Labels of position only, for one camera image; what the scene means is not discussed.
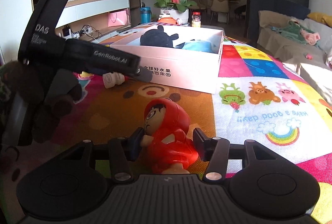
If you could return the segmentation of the red hooded doll figure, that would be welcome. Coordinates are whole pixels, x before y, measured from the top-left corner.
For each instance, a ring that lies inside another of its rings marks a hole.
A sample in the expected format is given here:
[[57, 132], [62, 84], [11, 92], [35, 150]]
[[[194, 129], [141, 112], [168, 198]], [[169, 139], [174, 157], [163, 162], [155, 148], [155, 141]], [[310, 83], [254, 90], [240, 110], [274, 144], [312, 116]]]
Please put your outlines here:
[[193, 141], [187, 137], [190, 117], [171, 99], [154, 99], [144, 111], [145, 134], [140, 145], [155, 174], [189, 174], [198, 159]]

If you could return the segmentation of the pudding plush keychain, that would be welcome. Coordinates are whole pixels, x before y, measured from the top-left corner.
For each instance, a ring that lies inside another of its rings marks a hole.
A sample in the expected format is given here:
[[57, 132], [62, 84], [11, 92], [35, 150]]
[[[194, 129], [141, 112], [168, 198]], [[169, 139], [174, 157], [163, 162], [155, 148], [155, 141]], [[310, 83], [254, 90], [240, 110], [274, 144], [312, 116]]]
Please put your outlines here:
[[79, 80], [82, 87], [85, 87], [90, 82], [93, 82], [97, 84], [103, 83], [105, 88], [112, 88], [114, 86], [121, 85], [128, 80], [128, 77], [116, 72], [106, 73], [101, 76], [82, 72], [75, 73], [75, 76]]

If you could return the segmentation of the blue wet wipes pack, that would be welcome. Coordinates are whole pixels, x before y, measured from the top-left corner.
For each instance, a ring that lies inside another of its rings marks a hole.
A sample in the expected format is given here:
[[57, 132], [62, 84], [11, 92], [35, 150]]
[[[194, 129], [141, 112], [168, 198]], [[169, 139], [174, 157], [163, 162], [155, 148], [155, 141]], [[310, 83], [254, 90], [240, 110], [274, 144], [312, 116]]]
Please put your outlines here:
[[200, 51], [205, 53], [214, 53], [212, 44], [209, 41], [192, 40], [187, 41], [182, 46], [183, 50]]

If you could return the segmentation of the black plush toy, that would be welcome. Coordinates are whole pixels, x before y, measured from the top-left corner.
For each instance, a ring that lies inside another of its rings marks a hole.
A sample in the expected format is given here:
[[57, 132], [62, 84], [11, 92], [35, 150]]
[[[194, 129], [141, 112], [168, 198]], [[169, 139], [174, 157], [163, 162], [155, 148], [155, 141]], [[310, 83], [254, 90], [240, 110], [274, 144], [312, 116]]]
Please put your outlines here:
[[164, 32], [164, 27], [162, 25], [158, 25], [157, 29], [148, 30], [141, 36], [140, 45], [173, 48], [173, 41], [178, 38], [179, 35], [177, 33], [169, 36]]

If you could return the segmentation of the colourful cartoon play mat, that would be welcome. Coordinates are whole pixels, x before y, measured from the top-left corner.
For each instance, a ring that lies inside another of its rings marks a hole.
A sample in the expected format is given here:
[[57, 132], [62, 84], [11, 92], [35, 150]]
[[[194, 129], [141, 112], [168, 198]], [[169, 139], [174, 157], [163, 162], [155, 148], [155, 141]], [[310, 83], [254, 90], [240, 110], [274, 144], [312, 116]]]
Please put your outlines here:
[[[1, 223], [331, 223], [331, 106], [255, 48], [223, 39], [211, 94], [90, 82], [48, 140], [27, 146], [17, 144], [18, 101], [37, 99], [23, 89], [36, 75], [23, 64], [1, 73]], [[112, 180], [108, 141], [144, 128], [145, 107], [161, 98], [189, 115], [192, 141], [195, 128], [229, 140], [223, 182], [203, 181], [199, 156], [189, 174], [155, 174], [145, 147], [128, 162], [133, 181]]]

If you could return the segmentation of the white tv cabinet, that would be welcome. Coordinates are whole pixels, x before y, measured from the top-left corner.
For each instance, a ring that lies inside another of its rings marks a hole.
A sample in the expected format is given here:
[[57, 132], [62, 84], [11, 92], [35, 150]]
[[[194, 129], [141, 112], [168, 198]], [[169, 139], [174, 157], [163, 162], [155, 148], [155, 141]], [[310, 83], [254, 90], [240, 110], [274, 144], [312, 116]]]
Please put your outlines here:
[[[129, 8], [129, 0], [75, 0], [67, 3], [57, 27], [110, 11]], [[1, 60], [17, 59], [33, 0], [1, 0]]]

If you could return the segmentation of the pink cardboard box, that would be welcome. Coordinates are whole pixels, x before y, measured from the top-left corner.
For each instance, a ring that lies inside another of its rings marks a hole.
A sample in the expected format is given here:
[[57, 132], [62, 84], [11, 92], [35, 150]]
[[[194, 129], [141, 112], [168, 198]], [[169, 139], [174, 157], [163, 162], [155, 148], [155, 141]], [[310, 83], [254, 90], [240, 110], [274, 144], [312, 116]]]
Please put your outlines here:
[[[167, 35], [177, 33], [173, 48], [141, 46], [141, 36], [157, 25], [132, 28], [109, 40], [111, 48], [135, 54], [141, 58], [141, 66], [152, 71], [152, 83], [213, 93], [222, 57], [224, 31], [211, 28], [195, 28], [164, 25]], [[202, 40], [212, 44], [214, 53], [183, 50], [187, 41]]]

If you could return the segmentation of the pink paper bag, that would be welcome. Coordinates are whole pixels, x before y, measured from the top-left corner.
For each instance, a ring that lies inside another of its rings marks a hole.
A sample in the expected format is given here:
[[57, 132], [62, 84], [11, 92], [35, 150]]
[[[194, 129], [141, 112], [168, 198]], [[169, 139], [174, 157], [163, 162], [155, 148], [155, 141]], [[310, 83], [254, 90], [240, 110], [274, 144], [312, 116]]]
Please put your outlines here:
[[117, 27], [124, 26], [128, 22], [127, 11], [120, 10], [116, 12], [108, 13], [107, 26]]

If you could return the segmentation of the beige sofa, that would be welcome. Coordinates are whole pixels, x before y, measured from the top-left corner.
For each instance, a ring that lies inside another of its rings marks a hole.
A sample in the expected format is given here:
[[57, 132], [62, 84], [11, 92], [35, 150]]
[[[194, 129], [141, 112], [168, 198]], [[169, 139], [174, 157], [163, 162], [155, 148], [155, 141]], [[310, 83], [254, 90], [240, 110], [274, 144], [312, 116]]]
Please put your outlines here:
[[[258, 16], [257, 44], [295, 71], [331, 103], [331, 28], [307, 17], [302, 20], [269, 10], [259, 11]], [[288, 40], [270, 29], [270, 26], [284, 28], [290, 19], [297, 20], [305, 28], [302, 35], [307, 44]], [[305, 53], [312, 55], [312, 60], [307, 60]]]

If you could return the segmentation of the red lid candy jar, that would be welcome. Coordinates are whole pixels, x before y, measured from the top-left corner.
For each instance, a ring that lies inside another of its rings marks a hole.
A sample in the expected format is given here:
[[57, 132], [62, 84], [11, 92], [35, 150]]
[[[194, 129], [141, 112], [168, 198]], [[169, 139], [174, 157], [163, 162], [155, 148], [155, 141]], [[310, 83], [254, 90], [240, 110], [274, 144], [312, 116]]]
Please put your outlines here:
[[192, 20], [191, 20], [191, 26], [192, 27], [201, 27], [201, 13], [198, 11], [192, 12]]

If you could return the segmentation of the small pink toy on sofa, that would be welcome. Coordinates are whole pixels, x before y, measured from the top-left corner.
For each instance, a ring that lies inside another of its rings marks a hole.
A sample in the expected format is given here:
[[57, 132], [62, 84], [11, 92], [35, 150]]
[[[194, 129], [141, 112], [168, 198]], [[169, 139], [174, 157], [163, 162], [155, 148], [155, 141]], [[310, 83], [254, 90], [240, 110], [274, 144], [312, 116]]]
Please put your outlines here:
[[308, 54], [308, 53], [305, 53], [304, 54], [304, 57], [307, 59], [307, 60], [312, 60], [312, 55]]

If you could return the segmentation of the orange round toy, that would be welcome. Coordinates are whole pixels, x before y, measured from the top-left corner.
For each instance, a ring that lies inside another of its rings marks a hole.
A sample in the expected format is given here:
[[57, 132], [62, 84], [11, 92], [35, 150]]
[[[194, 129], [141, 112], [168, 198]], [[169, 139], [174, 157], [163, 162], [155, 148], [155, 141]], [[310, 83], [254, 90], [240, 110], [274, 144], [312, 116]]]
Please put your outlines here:
[[172, 17], [161, 17], [158, 20], [159, 23], [165, 23], [165, 24], [173, 24], [173, 25], [178, 25], [178, 22], [172, 18]]

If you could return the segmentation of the green clothes on sofa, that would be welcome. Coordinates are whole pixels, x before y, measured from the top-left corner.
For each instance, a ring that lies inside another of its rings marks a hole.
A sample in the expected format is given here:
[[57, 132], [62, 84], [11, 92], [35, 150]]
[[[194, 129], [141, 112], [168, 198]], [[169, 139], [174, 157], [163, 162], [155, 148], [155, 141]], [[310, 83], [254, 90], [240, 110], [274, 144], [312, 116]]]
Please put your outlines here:
[[270, 26], [270, 29], [281, 34], [288, 40], [292, 40], [303, 45], [307, 44], [306, 39], [302, 35], [302, 32], [305, 30], [305, 28], [295, 19], [290, 19], [284, 28]]

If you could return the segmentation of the dining chair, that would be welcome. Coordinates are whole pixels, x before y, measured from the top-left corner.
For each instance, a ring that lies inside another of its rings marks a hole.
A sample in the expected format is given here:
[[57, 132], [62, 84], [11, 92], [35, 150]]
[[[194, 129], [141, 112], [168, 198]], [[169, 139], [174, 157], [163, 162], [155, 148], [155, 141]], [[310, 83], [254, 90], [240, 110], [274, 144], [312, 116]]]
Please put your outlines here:
[[228, 0], [212, 0], [211, 19], [212, 21], [215, 14], [223, 13], [226, 15], [226, 23], [229, 24], [229, 2]]

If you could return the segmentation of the yellow cushion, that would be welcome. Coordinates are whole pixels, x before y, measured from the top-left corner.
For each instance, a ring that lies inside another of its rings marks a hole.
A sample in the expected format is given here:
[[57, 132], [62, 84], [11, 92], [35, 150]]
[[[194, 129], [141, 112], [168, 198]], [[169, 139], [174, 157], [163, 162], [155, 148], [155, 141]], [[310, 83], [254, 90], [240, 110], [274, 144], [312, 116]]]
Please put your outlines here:
[[313, 12], [307, 15], [307, 18], [316, 21], [318, 23], [324, 24], [328, 27], [332, 27], [332, 16], [325, 13]]

